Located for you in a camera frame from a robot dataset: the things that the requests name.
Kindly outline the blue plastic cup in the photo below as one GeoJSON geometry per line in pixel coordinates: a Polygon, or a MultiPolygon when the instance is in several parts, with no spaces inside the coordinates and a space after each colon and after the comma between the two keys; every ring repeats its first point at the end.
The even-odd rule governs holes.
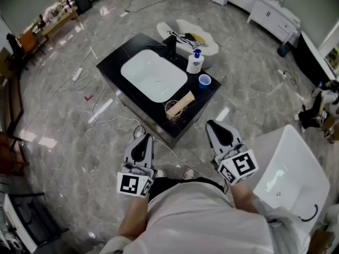
{"type": "Polygon", "coordinates": [[[199,88],[206,89],[211,84],[211,77],[207,74],[201,74],[199,76],[199,88]]]}

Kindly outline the black curved bathtub faucet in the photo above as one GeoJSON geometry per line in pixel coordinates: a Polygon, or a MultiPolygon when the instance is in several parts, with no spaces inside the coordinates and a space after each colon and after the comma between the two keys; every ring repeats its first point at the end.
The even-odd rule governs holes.
{"type": "Polygon", "coordinates": [[[304,223],[310,222],[311,220],[313,220],[313,219],[317,216],[318,211],[319,211],[319,207],[318,207],[317,204],[314,205],[314,208],[315,208],[315,212],[314,212],[314,214],[313,214],[310,218],[304,219],[304,218],[302,218],[301,216],[299,216],[300,220],[301,220],[302,222],[304,222],[304,223]]]}

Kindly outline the white freestanding bathtub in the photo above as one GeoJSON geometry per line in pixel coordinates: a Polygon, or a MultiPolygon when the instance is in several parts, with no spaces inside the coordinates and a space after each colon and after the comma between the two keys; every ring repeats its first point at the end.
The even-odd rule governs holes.
{"type": "Polygon", "coordinates": [[[251,149],[258,171],[248,180],[249,187],[269,207],[283,206],[304,219],[314,214],[317,204],[317,216],[302,222],[303,229],[310,232],[330,189],[311,149],[292,125],[256,137],[251,149]]]}

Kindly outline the person's black trousers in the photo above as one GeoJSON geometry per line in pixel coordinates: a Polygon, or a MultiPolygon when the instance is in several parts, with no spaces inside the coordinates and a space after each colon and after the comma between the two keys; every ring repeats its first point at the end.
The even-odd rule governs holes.
{"type": "Polygon", "coordinates": [[[208,185],[213,185],[214,187],[218,188],[222,192],[224,192],[224,188],[220,186],[218,183],[203,177],[193,178],[193,179],[172,179],[168,177],[160,177],[156,178],[149,189],[149,202],[153,200],[156,196],[160,195],[164,191],[178,185],[178,184],[185,184],[185,183],[206,183],[208,185]]]}

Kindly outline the white round fluffy bed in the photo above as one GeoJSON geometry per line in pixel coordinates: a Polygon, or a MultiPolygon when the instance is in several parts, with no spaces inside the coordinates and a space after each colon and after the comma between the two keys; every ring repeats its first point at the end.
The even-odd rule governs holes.
{"type": "Polygon", "coordinates": [[[209,68],[215,63],[219,46],[211,34],[198,25],[183,19],[170,20],[158,23],[157,31],[163,40],[174,35],[177,39],[176,52],[186,59],[193,54],[195,49],[200,49],[204,57],[203,69],[209,68]]]}

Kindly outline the round waste bin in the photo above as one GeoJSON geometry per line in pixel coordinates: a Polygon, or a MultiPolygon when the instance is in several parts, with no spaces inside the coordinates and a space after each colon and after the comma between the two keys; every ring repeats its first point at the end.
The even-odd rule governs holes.
{"type": "Polygon", "coordinates": [[[277,54],[280,56],[280,57],[285,57],[288,52],[290,51],[290,48],[287,44],[284,44],[282,43],[278,48],[277,48],[277,54]]]}

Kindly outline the black frame rack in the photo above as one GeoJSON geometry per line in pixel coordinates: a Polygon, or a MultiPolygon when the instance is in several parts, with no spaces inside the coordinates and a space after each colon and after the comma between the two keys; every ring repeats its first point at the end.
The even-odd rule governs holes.
{"type": "Polygon", "coordinates": [[[30,254],[35,254],[69,231],[58,224],[43,204],[44,192],[5,194],[3,211],[9,220],[10,230],[21,240],[30,254]]]}

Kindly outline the white drawer cabinet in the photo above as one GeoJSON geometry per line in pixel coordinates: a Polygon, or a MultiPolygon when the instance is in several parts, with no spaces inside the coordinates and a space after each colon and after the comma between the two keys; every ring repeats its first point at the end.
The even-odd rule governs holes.
{"type": "Polygon", "coordinates": [[[296,46],[301,21],[276,0],[255,0],[247,24],[254,21],[283,43],[296,46]]]}

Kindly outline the dark wooden shelf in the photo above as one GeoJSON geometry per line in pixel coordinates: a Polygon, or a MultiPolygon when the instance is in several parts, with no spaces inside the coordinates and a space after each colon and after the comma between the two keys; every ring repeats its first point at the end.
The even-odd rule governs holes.
{"type": "Polygon", "coordinates": [[[18,76],[13,76],[5,84],[2,97],[0,110],[3,114],[0,118],[3,119],[4,130],[0,130],[0,175],[21,177],[28,163],[20,149],[23,140],[14,136],[16,126],[24,113],[18,76]]]}

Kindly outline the brown cardboard box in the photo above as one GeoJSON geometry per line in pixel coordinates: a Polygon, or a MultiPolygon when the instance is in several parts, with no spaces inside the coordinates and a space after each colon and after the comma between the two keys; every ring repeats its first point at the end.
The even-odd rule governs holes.
{"type": "Polygon", "coordinates": [[[329,115],[323,123],[322,130],[329,143],[339,142],[339,118],[329,115]]]}

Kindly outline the clear glass cup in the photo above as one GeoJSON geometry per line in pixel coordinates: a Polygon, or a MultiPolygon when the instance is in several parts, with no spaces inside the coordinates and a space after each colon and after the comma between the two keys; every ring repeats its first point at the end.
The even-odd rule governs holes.
{"type": "Polygon", "coordinates": [[[174,105],[176,105],[177,103],[178,103],[177,100],[171,100],[171,101],[168,101],[165,104],[165,115],[166,115],[167,119],[170,120],[170,121],[178,120],[180,118],[181,114],[183,113],[183,111],[186,109],[186,108],[183,108],[180,111],[178,111],[176,114],[170,113],[170,109],[174,105]]]}

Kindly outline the person's left forearm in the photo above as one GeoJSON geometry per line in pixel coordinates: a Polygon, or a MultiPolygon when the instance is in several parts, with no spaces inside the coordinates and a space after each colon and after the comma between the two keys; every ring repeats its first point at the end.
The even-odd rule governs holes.
{"type": "Polygon", "coordinates": [[[118,236],[131,241],[136,240],[146,229],[149,194],[146,197],[135,197],[119,227],[118,236]]]}

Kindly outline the white sink basin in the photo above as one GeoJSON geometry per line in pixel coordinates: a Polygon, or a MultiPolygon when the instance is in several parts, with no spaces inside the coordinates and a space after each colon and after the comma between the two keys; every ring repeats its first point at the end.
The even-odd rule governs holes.
{"type": "Polygon", "coordinates": [[[148,49],[124,63],[121,74],[155,103],[168,101],[188,80],[183,70],[148,49]]]}

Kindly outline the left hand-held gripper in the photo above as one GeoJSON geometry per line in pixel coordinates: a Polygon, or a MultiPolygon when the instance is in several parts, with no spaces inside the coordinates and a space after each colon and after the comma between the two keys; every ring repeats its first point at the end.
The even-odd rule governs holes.
{"type": "Polygon", "coordinates": [[[117,173],[117,193],[145,198],[156,175],[153,169],[153,137],[145,134],[126,148],[122,169],[117,173]]]}

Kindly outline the black vanity cabinet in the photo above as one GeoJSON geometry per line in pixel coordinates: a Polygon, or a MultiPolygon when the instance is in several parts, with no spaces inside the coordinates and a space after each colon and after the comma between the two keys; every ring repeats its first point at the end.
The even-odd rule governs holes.
{"type": "Polygon", "coordinates": [[[113,91],[119,90],[121,92],[118,96],[120,101],[156,132],[169,147],[173,148],[178,140],[199,119],[206,105],[221,84],[212,78],[211,84],[206,89],[200,89],[199,76],[206,74],[206,72],[200,71],[198,74],[189,74],[186,72],[187,59],[178,54],[176,60],[165,58],[183,70],[188,77],[187,82],[168,101],[179,101],[189,91],[195,97],[195,100],[188,105],[178,120],[168,120],[165,115],[165,104],[168,101],[163,103],[151,101],[121,74],[121,67],[124,63],[138,52],[148,49],[162,57],[164,46],[163,43],[159,43],[147,35],[139,33],[103,59],[97,65],[97,68],[106,78],[113,91]]]}

